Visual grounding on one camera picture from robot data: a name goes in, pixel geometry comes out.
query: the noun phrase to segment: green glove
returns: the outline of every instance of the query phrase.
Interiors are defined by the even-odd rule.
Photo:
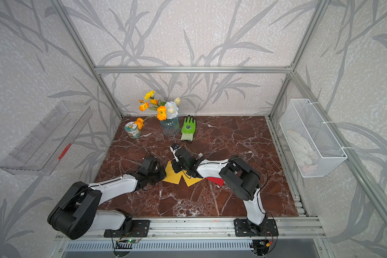
[[[185,117],[184,126],[182,127],[181,141],[192,142],[196,129],[196,120],[191,116]]]

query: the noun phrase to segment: marble surface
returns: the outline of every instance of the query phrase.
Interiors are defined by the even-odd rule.
[[[263,208],[273,216],[298,216],[264,117],[198,116],[194,141],[187,143],[180,141],[180,134],[165,136],[156,117],[147,118],[142,135],[131,139],[124,126],[134,120],[136,117],[123,118],[95,182],[136,171],[148,151],[166,166],[173,158],[169,147],[176,142],[194,157],[202,152],[208,160],[222,160],[234,154],[261,160],[269,170],[268,183],[261,190]],[[262,174],[263,185],[267,180],[264,168],[256,160],[244,160]],[[226,184],[219,186],[204,179],[187,187],[182,178],[179,185],[160,182],[145,189],[150,190],[123,194],[101,204],[99,209],[121,209],[137,217],[246,216],[243,201]]]

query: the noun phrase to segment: gray wall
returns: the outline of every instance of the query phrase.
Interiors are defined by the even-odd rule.
[[[335,3],[297,72],[387,195],[387,1]],[[273,119],[310,215],[337,257],[387,257],[387,227],[345,163],[323,178],[299,174],[278,124],[293,98],[291,84]]]
[[[100,66],[287,66],[317,0],[63,0]],[[282,74],[105,74],[123,114],[155,90],[181,113],[269,114]],[[155,114],[147,110],[143,114]]]
[[[0,0],[0,161],[61,100],[93,116],[50,176],[0,169],[0,258],[46,255],[47,215],[73,182],[93,180],[120,121],[49,6]]]

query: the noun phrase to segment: red label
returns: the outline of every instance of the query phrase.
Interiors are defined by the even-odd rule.
[[[212,178],[212,177],[208,177],[206,178],[208,179],[209,181],[212,181],[216,184],[219,184],[219,185],[223,185],[224,184],[224,180],[222,178]]]
[[[62,151],[62,154],[60,154],[60,156],[59,156],[59,160],[61,160],[62,157],[66,154],[66,152],[67,152],[67,150],[70,148],[70,146],[72,146],[71,143],[69,143],[69,144],[66,146],[66,148]]]

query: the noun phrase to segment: robotic arm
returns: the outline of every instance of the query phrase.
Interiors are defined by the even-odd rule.
[[[75,240],[87,231],[121,230],[129,232],[132,216],[117,210],[98,210],[98,206],[121,194],[137,191],[148,183],[155,184],[166,177],[159,160],[145,157],[138,171],[108,181],[74,183],[47,218],[55,230]]]
[[[186,170],[186,174],[193,178],[207,178],[219,185],[225,182],[234,194],[243,200],[251,230],[254,233],[263,230],[260,225],[266,216],[259,194],[260,176],[248,163],[236,155],[221,161],[195,159],[177,144],[173,144],[170,149],[174,155],[172,168],[175,173]]]
[[[262,236],[267,232],[273,236],[278,235],[275,220],[268,223],[265,216],[259,195],[260,177],[245,161],[237,156],[222,161],[203,158],[197,160],[177,144],[172,145],[170,149],[174,154],[171,164],[176,173],[185,170],[186,174],[193,178],[207,178],[220,185],[225,182],[237,197],[243,200],[247,220],[234,221],[237,236]],[[130,214],[116,210],[98,210],[98,206],[121,194],[137,191],[148,183],[158,183],[165,177],[165,170],[159,160],[148,156],[135,173],[101,183],[76,182],[52,210],[47,222],[72,240],[92,230],[106,230],[105,237],[110,237],[106,233],[108,230],[119,231],[117,235],[128,235],[133,227],[136,229]],[[146,234],[147,230],[142,232],[141,236]]]

